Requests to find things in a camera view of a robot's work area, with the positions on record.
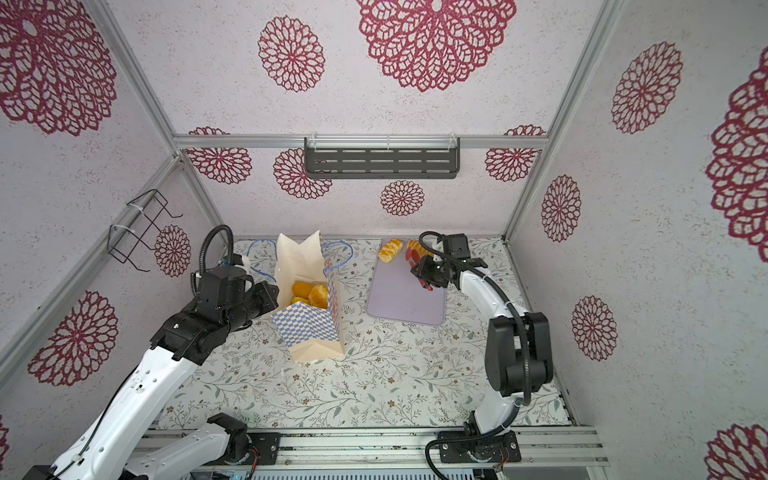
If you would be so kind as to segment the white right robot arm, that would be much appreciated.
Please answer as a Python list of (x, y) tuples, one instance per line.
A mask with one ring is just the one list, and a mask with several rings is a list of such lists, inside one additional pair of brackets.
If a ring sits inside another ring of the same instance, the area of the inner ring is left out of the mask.
[(493, 279), (488, 265), (470, 253), (464, 234), (425, 231), (418, 244), (428, 255), (411, 268), (425, 284), (446, 288), (452, 284), (488, 318), (484, 369), (490, 387), (468, 420), (461, 437), (436, 438), (424, 450), (426, 463), (438, 479), (446, 475), (431, 452), (444, 446), (459, 447), (466, 454), (498, 447), (503, 460), (512, 455), (504, 438), (532, 395), (554, 376), (549, 323), (541, 312), (520, 311)]

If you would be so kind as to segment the lilac plastic tray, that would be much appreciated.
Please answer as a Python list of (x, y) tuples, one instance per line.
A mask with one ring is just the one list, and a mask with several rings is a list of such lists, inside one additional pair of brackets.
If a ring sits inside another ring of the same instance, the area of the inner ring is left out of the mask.
[(374, 269), (367, 313), (373, 317), (428, 326), (441, 325), (445, 320), (446, 291), (424, 289), (411, 273), (406, 261), (406, 246), (390, 263), (379, 260)]

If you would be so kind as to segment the red kitchen tongs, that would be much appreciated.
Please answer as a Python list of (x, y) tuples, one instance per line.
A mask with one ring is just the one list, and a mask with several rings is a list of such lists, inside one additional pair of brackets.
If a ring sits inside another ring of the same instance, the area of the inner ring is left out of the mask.
[[(419, 261), (407, 260), (406, 259), (406, 261), (409, 263), (409, 266), (411, 267), (411, 270), (413, 270), (413, 268), (415, 268), (416, 266), (419, 265), (421, 259)], [(433, 291), (433, 287), (430, 284), (428, 284), (425, 280), (421, 279), (420, 277), (418, 277), (417, 280), (419, 281), (419, 283), (421, 284), (421, 286), (424, 289), (426, 289), (428, 291)]]

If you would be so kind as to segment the striped bread roll left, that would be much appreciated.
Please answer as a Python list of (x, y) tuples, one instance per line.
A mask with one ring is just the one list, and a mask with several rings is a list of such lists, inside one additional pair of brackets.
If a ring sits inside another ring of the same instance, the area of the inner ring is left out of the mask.
[(378, 252), (379, 260), (386, 264), (392, 262), (401, 253), (403, 246), (404, 243), (400, 239), (389, 240), (381, 246)]

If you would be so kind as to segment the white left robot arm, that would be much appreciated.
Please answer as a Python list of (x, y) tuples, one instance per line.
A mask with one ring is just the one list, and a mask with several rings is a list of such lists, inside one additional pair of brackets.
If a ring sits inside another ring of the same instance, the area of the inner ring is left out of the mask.
[(153, 420), (178, 388), (228, 337), (277, 308), (279, 289), (257, 282), (234, 251), (225, 224), (204, 238), (192, 300), (152, 336), (141, 361), (122, 381), (81, 438), (28, 479), (180, 479), (213, 461), (239, 465), (254, 451), (246, 424), (219, 413), (194, 433), (148, 456), (133, 455)]

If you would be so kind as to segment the checkered paper bakery bag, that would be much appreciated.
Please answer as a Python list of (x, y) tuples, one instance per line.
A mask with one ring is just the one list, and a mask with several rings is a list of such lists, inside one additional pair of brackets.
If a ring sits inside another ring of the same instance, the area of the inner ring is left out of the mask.
[(294, 361), (345, 356), (336, 273), (353, 259), (351, 244), (336, 240), (323, 245), (319, 232), (301, 242), (281, 235), (253, 240), (244, 257), (252, 273), (279, 289), (271, 318)]

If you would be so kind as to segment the grey wall shelf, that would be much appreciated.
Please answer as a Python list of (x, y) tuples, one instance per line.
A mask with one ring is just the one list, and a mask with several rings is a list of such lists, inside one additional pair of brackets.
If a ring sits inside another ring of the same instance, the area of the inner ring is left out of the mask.
[(306, 137), (303, 157), (313, 180), (450, 180), (460, 171), (460, 149), (457, 137), (424, 141)]

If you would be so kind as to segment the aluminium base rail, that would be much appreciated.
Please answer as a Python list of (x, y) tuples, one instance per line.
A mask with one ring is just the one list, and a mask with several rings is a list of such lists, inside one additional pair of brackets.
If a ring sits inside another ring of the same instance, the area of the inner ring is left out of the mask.
[(407, 472), (431, 477), (490, 470), (508, 479), (615, 476), (593, 427), (513, 426), (480, 440), (459, 427), (252, 429), (248, 435), (244, 459), (209, 460), (186, 468), (184, 476), (249, 479), (300, 472), (332, 478), (374, 471), (388, 477)]

